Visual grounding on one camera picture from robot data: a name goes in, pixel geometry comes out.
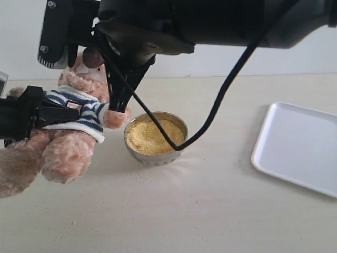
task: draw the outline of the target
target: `plastic tray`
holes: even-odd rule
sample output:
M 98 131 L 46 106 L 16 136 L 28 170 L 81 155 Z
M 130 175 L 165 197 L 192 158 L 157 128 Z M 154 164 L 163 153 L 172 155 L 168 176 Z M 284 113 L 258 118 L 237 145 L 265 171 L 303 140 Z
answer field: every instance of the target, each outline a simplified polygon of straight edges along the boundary
M 252 163 L 261 172 L 337 198 L 337 115 L 272 104 Z

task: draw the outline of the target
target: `metal bowl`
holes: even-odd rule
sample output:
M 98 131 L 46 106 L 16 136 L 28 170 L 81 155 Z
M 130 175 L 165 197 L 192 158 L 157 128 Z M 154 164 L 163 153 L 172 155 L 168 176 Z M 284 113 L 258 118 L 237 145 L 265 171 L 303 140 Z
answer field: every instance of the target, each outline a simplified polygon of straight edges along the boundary
M 185 122 L 180 119 L 178 116 L 167 113 L 167 112 L 152 112 L 153 115 L 156 117 L 157 120 L 168 120 L 172 122 L 176 127 L 178 127 L 184 134 L 184 140 L 186 141 L 188 136 L 188 130 Z M 173 151 L 163 155 L 144 155 L 141 153 L 136 152 L 127 144 L 127 135 L 129 134 L 130 130 L 135 127 L 138 123 L 141 122 L 148 122 L 151 121 L 151 118 L 145 113 L 138 117 L 135 117 L 125 128 L 124 131 L 124 142 L 126 148 L 130 152 L 130 154 L 140 163 L 145 164 L 147 166 L 163 166 L 167 165 L 173 161 L 175 161 L 183 151 Z

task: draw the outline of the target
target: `white tabletop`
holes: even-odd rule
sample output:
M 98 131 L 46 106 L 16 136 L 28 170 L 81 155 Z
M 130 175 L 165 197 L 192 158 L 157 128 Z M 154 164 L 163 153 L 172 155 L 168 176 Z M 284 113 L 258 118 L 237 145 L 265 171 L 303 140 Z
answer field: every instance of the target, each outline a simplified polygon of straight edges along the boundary
M 151 110 L 177 114 L 194 134 L 222 81 L 144 80 L 137 91 Z M 49 90 L 55 82 L 9 82 L 7 90 L 25 84 Z M 251 165 L 276 101 L 337 113 L 337 75 L 238 78 L 207 133 L 165 167 L 142 168 L 123 130 L 106 130 L 78 182 L 39 177 L 22 195 L 0 200 L 0 252 L 335 253 L 337 201 Z M 131 107 L 143 113 L 134 101 Z

